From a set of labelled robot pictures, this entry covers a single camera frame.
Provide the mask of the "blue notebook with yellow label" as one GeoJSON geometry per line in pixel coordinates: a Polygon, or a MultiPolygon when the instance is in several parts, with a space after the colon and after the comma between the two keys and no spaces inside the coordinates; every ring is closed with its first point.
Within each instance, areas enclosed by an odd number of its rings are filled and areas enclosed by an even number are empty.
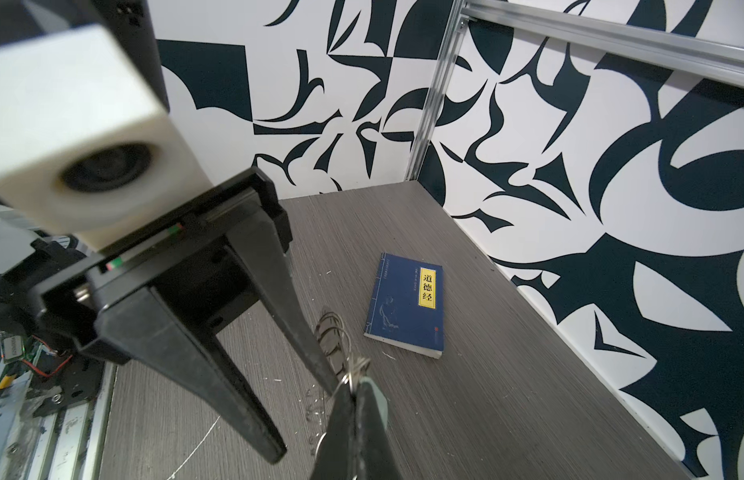
{"type": "Polygon", "coordinates": [[[443,287],[442,266],[382,254],[364,335],[441,358],[445,349],[443,287]]]}

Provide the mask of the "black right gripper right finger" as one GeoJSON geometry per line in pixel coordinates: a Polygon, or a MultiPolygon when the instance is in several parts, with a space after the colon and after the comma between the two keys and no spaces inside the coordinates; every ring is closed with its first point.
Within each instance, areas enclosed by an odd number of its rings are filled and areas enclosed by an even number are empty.
{"type": "Polygon", "coordinates": [[[355,468],[357,479],[401,479],[383,429],[372,388],[363,377],[356,389],[355,468]]]}

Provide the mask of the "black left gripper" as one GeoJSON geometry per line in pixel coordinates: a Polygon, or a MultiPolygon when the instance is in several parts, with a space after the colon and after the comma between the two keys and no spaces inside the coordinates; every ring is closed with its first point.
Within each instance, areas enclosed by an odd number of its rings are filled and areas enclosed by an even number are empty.
{"type": "Polygon", "coordinates": [[[252,167],[40,282],[30,308],[39,330],[81,354],[119,365],[132,358],[182,386],[276,464],[285,442],[214,333],[260,299],[316,382],[334,392],[339,381],[283,251],[292,239],[274,182],[252,167]]]}

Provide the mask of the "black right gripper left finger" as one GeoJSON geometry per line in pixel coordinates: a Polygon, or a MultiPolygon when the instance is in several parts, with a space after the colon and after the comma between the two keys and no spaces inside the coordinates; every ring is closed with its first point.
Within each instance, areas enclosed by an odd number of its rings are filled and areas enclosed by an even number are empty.
{"type": "Polygon", "coordinates": [[[347,383],[334,395],[326,435],[318,449],[310,479],[353,479],[353,446],[355,441],[355,397],[347,383]]]}

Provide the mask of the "pale green key tag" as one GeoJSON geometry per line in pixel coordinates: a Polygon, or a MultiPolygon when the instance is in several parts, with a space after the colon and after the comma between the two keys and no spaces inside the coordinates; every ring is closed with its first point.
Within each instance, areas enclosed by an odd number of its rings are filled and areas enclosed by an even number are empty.
{"type": "Polygon", "coordinates": [[[371,378],[366,377],[364,379],[364,383],[368,384],[374,393],[374,397],[376,400],[377,408],[379,411],[379,415],[382,421],[383,429],[388,429],[388,419],[389,419],[389,405],[388,400],[386,396],[383,394],[380,387],[377,385],[377,383],[371,378]]]}

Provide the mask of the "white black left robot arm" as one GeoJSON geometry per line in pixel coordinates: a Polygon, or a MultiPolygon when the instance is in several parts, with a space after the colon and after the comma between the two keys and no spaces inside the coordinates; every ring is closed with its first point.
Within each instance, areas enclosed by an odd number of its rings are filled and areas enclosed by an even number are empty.
{"type": "Polygon", "coordinates": [[[0,328],[136,360],[212,407],[267,462],[286,444],[218,333],[262,304],[326,390],[288,214],[259,168],[214,185],[169,117],[143,1],[0,1],[0,203],[73,235],[0,275],[0,328]]]}

